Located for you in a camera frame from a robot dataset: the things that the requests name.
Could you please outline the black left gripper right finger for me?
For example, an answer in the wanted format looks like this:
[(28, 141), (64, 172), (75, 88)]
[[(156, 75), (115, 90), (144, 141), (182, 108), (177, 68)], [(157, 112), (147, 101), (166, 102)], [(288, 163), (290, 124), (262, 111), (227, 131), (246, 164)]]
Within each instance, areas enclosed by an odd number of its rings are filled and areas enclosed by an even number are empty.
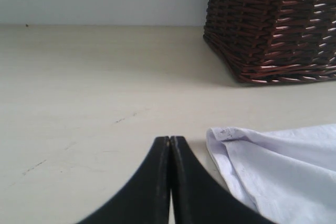
[(182, 136), (170, 138), (170, 186), (176, 223), (272, 223), (226, 191)]

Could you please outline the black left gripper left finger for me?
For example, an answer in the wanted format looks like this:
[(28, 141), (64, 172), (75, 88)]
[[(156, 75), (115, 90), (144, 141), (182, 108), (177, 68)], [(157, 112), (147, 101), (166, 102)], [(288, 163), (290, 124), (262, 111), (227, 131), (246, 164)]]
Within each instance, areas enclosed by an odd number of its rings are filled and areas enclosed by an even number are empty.
[(130, 180), (80, 223), (168, 223), (170, 139), (155, 138)]

